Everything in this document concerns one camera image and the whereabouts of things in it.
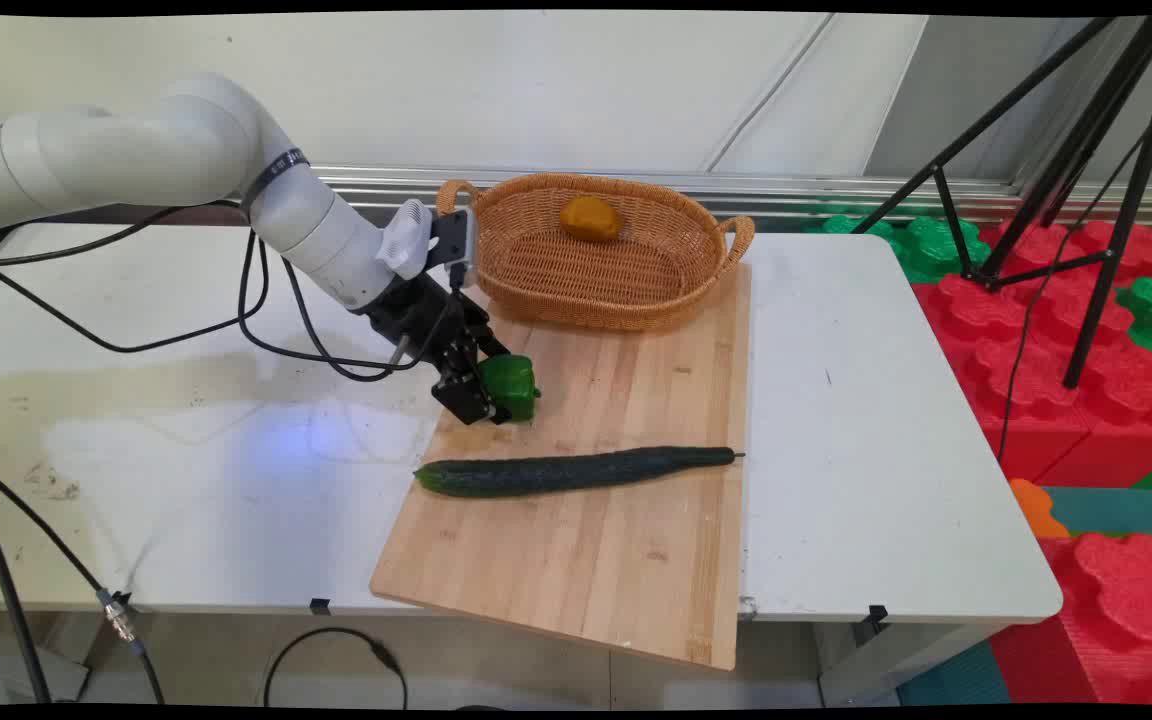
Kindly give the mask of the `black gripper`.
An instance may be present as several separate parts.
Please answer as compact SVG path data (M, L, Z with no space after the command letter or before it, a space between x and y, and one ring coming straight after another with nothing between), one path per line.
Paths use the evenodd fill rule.
M490 316L467 295L445 290L429 274L411 281L393 279L378 300L361 306L371 328L393 343L408 338L404 354L429 363L440 373L431 396L462 424L497 420L497 406L488 395L477 355L511 351L490 328Z

